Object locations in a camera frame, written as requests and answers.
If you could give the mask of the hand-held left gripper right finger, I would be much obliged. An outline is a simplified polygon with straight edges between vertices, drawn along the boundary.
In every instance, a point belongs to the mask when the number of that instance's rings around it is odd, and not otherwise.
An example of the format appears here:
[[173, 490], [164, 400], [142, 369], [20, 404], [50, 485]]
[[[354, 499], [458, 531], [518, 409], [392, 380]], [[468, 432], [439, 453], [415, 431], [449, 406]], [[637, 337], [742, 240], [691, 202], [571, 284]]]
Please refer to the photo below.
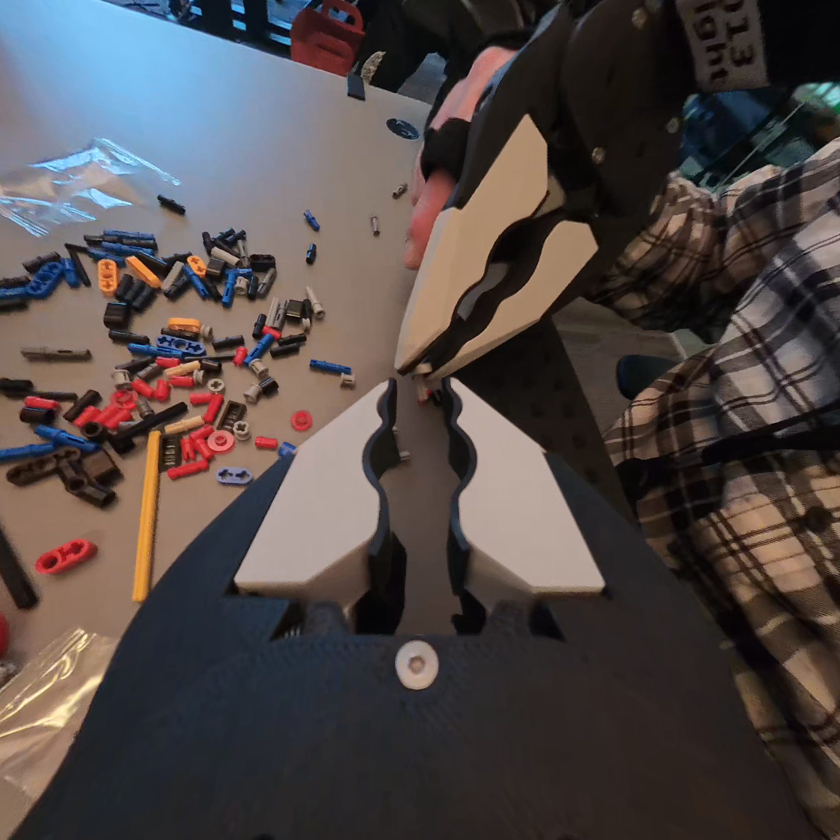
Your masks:
[[603, 575], [545, 450], [456, 378], [443, 380], [449, 503], [447, 563], [460, 613], [484, 625], [501, 603], [527, 610], [560, 596], [601, 595]]

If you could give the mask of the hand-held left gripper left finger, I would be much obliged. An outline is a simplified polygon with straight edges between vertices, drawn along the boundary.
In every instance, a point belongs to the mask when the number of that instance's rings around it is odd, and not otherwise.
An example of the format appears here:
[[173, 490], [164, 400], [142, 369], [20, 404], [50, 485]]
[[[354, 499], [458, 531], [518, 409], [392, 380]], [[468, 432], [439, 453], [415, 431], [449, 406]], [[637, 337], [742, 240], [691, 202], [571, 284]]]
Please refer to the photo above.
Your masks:
[[287, 472], [234, 576], [237, 590], [332, 602], [357, 632], [394, 632], [405, 550], [382, 477], [402, 463], [396, 381], [378, 384], [281, 461]]

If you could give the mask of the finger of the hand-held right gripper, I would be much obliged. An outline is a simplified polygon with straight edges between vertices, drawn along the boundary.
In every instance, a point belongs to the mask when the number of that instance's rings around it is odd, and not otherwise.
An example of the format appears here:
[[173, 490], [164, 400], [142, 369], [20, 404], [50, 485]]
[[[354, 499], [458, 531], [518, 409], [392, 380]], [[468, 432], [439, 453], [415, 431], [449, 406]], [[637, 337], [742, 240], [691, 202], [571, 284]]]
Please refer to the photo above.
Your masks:
[[521, 119], [468, 202], [436, 218], [399, 333], [394, 366], [412, 371], [486, 273], [497, 240], [534, 214], [548, 190], [547, 144]]
[[491, 266], [492, 250], [482, 280], [461, 298], [450, 327], [420, 363], [431, 363], [443, 378], [528, 329], [597, 253], [587, 224], [540, 219], [537, 228], [499, 269]]

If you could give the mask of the person's right forearm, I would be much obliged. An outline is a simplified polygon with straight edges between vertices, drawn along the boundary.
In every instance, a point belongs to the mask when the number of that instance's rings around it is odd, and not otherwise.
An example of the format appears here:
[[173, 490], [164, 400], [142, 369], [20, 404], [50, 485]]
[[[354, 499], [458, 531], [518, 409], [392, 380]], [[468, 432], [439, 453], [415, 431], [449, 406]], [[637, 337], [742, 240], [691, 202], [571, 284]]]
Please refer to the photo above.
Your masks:
[[584, 295], [643, 330], [719, 341], [761, 273], [838, 194], [839, 140], [717, 195], [672, 173], [659, 213]]

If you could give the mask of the grey desk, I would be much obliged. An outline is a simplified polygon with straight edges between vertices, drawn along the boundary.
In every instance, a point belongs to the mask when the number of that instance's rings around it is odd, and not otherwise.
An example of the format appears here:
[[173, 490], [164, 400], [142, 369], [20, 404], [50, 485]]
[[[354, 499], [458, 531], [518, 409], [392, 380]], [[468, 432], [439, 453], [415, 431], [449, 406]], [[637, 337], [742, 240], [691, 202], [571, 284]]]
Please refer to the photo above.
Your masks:
[[[410, 175], [417, 143], [389, 118], [422, 127], [425, 106], [383, 91], [349, 98], [345, 81], [288, 59], [104, 2], [2, 2], [2, 172], [57, 158], [88, 141], [114, 141], [182, 181], [156, 203], [114, 209], [90, 224], [36, 238], [2, 220], [2, 276], [25, 259], [76, 243], [89, 230], [154, 231], [164, 256], [198, 250], [204, 230], [234, 226], [252, 250], [278, 258], [275, 291], [310, 285], [325, 305], [304, 359], [271, 365], [280, 392], [248, 412], [252, 434], [299, 445], [291, 414], [319, 431], [394, 375], [396, 337], [412, 276], [402, 266], [410, 207], [392, 189]], [[419, 741], [385, 731], [420, 692], [397, 680], [393, 637], [272, 639], [279, 601], [227, 595], [188, 617], [209, 583], [196, 557], [185, 594], [157, 619], [133, 604], [145, 444], [126, 458], [118, 498], [99, 510], [55, 479], [23, 489], [2, 478], [2, 525], [38, 591], [19, 611], [2, 589], [11, 655], [27, 663], [83, 628], [122, 642], [140, 631], [149, 653], [129, 667], [114, 735], [85, 720], [80, 755], [96, 779], [67, 764], [71, 805], [84, 813], [49, 838], [408, 838], [434, 835], [418, 772]], [[98, 546], [69, 572], [37, 574], [44, 552], [73, 539]]]

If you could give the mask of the person's right hand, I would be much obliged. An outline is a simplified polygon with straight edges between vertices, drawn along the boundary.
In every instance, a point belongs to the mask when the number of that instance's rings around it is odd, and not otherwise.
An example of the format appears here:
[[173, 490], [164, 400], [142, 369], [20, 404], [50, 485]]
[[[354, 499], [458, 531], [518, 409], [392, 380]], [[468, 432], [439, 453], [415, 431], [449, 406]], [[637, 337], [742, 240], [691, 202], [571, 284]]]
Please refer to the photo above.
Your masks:
[[[458, 81], [448, 93], [430, 122], [430, 128], [439, 130], [449, 119], [470, 121], [476, 105], [493, 75], [514, 55], [513, 49], [492, 46], [483, 50], [475, 59], [469, 74]], [[406, 231], [403, 262], [406, 268], [420, 267], [432, 234], [437, 216], [443, 210], [456, 179], [446, 171], [436, 171], [424, 178], [421, 158], [416, 159], [413, 178], [413, 212]]]

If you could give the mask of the black perforated board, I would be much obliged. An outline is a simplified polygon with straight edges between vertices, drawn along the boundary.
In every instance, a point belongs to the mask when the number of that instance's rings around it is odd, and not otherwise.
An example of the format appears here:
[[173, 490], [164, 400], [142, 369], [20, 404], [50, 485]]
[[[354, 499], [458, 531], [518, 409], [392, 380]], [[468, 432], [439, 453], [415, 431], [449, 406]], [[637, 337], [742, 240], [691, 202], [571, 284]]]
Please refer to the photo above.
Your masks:
[[571, 358], [549, 316], [463, 366], [454, 378], [557, 456], [636, 524]]

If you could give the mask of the long yellow axle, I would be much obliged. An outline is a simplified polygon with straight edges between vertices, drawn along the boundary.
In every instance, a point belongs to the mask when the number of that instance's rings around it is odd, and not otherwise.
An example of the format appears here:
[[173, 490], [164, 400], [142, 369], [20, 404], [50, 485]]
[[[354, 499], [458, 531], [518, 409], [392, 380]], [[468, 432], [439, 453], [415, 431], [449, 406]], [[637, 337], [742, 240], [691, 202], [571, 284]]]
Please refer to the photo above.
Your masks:
[[133, 574], [132, 602], [142, 603], [151, 590], [156, 515], [158, 511], [161, 452], [161, 432], [152, 431], [146, 445], [139, 533]]

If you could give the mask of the pile of small connector pins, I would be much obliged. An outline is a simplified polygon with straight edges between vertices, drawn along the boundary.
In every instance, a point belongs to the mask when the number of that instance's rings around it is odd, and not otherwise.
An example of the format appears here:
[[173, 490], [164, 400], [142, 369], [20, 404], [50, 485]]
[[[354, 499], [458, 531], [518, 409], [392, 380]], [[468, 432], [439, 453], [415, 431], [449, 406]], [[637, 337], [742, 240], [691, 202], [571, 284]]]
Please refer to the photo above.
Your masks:
[[157, 301], [178, 302], [189, 291], [231, 312], [237, 300], [265, 302], [277, 278], [270, 254], [250, 255], [244, 230], [203, 233], [206, 257], [192, 251], [162, 256], [154, 234], [106, 228], [26, 260], [2, 276], [2, 316], [27, 312], [62, 286], [98, 289], [101, 325], [125, 361], [108, 372], [110, 392], [45, 390], [28, 377], [2, 376], [2, 398], [17, 404], [31, 443], [2, 446], [2, 478], [23, 489], [57, 480], [84, 503], [108, 509], [123, 472], [114, 456], [148, 444], [143, 509], [155, 509], [161, 477], [201, 475], [216, 454], [249, 437], [247, 406], [277, 393], [262, 359], [299, 353], [326, 311], [316, 291], [272, 298], [243, 334], [216, 335], [206, 318], [170, 316], [156, 334], [133, 323]]

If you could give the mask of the person's plaid shirt torso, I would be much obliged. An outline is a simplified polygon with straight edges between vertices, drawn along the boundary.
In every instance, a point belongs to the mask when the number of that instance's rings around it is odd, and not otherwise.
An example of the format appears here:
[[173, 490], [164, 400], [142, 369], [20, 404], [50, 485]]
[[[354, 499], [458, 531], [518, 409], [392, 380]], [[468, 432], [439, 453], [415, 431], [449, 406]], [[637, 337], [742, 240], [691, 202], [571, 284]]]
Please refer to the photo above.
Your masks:
[[838, 838], [838, 264], [775, 259], [720, 342], [606, 439], [663, 470], [650, 544], [724, 634], [738, 692], [817, 830]]

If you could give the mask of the red two-hole beam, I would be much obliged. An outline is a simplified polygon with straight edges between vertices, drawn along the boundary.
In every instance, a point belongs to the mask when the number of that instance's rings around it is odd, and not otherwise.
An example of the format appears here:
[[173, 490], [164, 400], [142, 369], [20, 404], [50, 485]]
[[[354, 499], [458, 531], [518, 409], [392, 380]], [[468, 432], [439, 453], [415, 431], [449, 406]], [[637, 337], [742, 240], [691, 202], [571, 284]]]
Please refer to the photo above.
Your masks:
[[34, 570], [42, 575], [63, 574], [91, 560], [97, 553], [96, 543], [88, 539], [73, 539], [42, 553], [34, 564]]

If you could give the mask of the long black axle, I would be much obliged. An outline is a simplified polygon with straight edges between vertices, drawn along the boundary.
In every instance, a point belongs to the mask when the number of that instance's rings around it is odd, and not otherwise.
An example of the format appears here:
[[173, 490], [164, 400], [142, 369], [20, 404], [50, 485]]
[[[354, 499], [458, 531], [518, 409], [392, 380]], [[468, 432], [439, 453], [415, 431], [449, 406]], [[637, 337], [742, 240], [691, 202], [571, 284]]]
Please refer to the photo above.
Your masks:
[[1, 578], [19, 610], [36, 608], [39, 597], [5, 531], [1, 528]]

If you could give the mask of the empty clear plastic bag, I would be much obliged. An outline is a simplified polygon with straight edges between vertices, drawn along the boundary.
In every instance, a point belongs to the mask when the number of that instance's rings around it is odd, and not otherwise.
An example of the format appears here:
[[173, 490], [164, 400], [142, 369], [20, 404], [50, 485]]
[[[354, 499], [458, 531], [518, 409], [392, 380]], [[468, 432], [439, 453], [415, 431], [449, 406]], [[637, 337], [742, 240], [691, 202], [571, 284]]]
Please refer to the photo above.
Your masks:
[[95, 138], [80, 150], [2, 174], [1, 217], [30, 235], [96, 221], [114, 209], [157, 203], [182, 181], [118, 143]]

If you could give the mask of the red handled tote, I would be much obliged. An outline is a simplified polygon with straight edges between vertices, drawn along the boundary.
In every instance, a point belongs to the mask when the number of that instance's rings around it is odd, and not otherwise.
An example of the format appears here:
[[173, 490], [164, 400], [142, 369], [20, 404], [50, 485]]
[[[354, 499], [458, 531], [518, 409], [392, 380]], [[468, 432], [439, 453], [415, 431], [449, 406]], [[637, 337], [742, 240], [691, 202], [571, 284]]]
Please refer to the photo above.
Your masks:
[[344, 1], [315, 2], [292, 22], [290, 57], [298, 64], [346, 77], [363, 38], [364, 19], [357, 6]]

